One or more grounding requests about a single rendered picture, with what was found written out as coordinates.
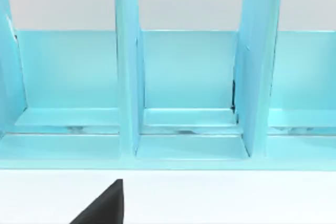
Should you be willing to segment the light blue rack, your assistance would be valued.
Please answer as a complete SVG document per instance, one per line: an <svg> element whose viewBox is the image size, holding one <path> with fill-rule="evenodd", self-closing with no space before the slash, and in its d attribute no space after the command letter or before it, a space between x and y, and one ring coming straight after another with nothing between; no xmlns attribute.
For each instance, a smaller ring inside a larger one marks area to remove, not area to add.
<svg viewBox="0 0 336 224"><path fill-rule="evenodd" d="M0 0L0 169L336 172L336 0Z"/></svg>

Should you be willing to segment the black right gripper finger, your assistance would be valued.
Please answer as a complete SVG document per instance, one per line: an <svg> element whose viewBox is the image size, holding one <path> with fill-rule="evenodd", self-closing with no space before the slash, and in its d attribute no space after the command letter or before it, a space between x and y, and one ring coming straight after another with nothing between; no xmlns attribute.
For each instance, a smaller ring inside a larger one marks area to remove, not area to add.
<svg viewBox="0 0 336 224"><path fill-rule="evenodd" d="M70 224L123 224L123 180L113 182Z"/></svg>

